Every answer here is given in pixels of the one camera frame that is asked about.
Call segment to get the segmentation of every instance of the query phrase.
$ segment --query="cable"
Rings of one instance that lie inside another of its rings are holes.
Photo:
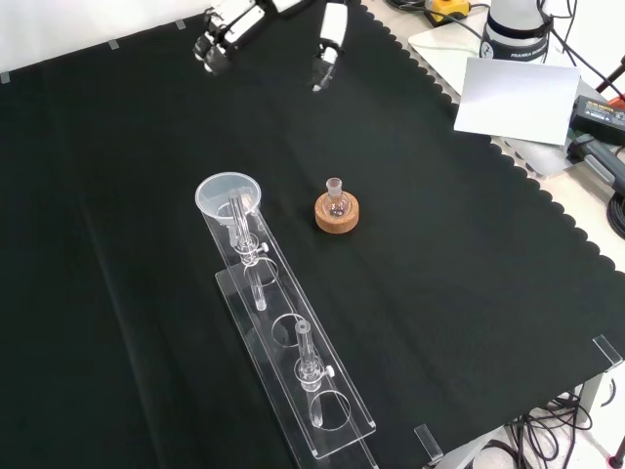
[[[554,19],[570,20],[570,23],[568,24],[569,30],[566,32],[566,37],[568,37],[568,34],[570,32],[570,28],[572,27],[572,24],[575,21],[575,13],[576,13],[576,10],[577,10],[577,0],[575,0],[575,7],[573,8],[574,11],[571,11],[570,0],[566,0],[566,9],[568,10],[568,17],[556,16],[556,15],[547,15],[545,13],[545,11],[543,10],[544,6],[545,6],[545,0],[536,0],[536,8],[538,9],[538,13],[540,13],[540,16],[543,18],[543,22],[545,24],[551,23],[551,29],[552,30],[554,28],[554,25],[553,25],[553,20]],[[564,46],[562,46],[562,48],[566,52],[568,57],[570,58],[570,61],[573,63],[573,66],[577,66],[577,62],[575,61],[575,59],[573,58],[571,53]],[[547,52],[549,53],[549,44],[547,44]]]
[[[547,56],[549,55],[549,40],[551,38],[550,34],[547,34],[547,45],[545,46],[545,55],[543,56],[543,62],[541,62],[541,64],[544,64],[547,61]]]
[[[605,78],[605,76],[603,76],[598,70],[596,70],[592,65],[588,64],[588,62],[586,62],[584,60],[583,57],[581,57],[579,54],[577,54],[573,48],[571,48],[568,44],[566,44],[564,42],[564,40],[552,29],[551,33],[556,36],[556,39],[558,39],[560,41],[560,43],[562,44],[562,46],[570,51],[570,53],[575,56],[577,59],[579,59],[579,61],[581,63],[583,63],[584,65],[586,65],[587,67],[589,67],[591,70],[593,70],[593,72],[595,72],[597,74],[597,76],[599,78],[601,78],[604,82],[607,83],[607,85],[616,92],[616,94],[620,97],[621,100],[623,100],[623,102],[625,103],[625,96],[623,96],[623,94],[618,90],[618,88],[616,88],[616,86],[614,86],[614,83],[612,83],[610,80],[608,80],[607,78]]]
[[[390,1],[393,5],[397,5],[397,3],[394,0],[387,0]],[[450,21],[455,22],[456,24],[460,24],[462,27],[464,27],[465,29],[467,29],[468,31],[470,31],[473,35],[475,35],[480,41],[481,41],[481,34],[479,34],[477,31],[475,31],[472,27],[464,24],[463,22],[461,22],[460,20],[452,17],[451,15],[446,15],[445,13],[441,13],[441,12],[435,12],[434,10],[430,10],[429,8],[424,8],[421,6],[416,6],[416,5],[422,5],[424,2],[407,2],[402,4],[401,6],[399,6],[398,8],[400,10],[403,10],[404,12],[427,12],[431,15],[439,15],[443,18],[446,18]]]
[[[576,432],[579,430],[590,430],[593,426],[593,420],[586,408],[581,405],[581,394],[577,396],[574,391],[569,391],[565,397],[552,399],[545,406],[540,408],[550,412],[550,415],[535,416],[530,412],[507,425],[511,429],[512,439],[517,449],[511,448],[498,440],[491,440],[484,449],[498,448],[504,450],[514,459],[516,469],[533,469],[525,457],[527,447],[523,442],[527,439],[529,448],[531,448],[538,460],[539,466],[549,469],[549,463],[555,461],[560,454],[560,443],[553,430],[555,428],[568,426],[571,428],[571,444],[566,453],[564,466],[562,468],[566,469],[575,447]],[[585,427],[581,427],[577,424],[580,411],[583,412],[589,420],[589,424]],[[550,420],[558,420],[560,424],[550,426],[547,423]],[[547,432],[546,435],[549,437],[553,448],[551,453],[547,453],[541,446],[538,431]],[[471,462],[466,469],[474,469],[473,462]]]
[[[570,31],[573,29],[573,23],[575,22],[575,16],[577,15],[577,0],[574,0],[573,2],[572,11],[570,9],[570,0],[566,0],[566,6],[568,8],[568,13],[570,14],[570,23],[568,24],[568,29],[566,30],[566,35],[564,36],[564,42],[568,41]]]
[[[614,157],[618,157],[618,154],[624,149],[625,145],[616,151]],[[615,192],[607,203],[605,215],[610,227],[617,235],[625,239],[625,196]]]
[[[403,10],[401,7],[404,7],[404,6],[413,6],[413,7],[425,7],[426,6],[426,0],[414,0],[412,2],[405,2],[403,0],[386,0],[386,2],[392,7],[395,7],[400,10]]]

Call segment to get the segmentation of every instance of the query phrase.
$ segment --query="black tablecloth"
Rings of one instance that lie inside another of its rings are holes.
[[[378,424],[381,467],[418,467],[625,350],[623,275],[351,5],[314,95],[323,4],[277,21],[211,79],[201,19],[12,73],[0,87],[5,379],[0,466],[292,465],[229,318],[193,203],[240,171]],[[316,228],[341,177],[350,234]]]

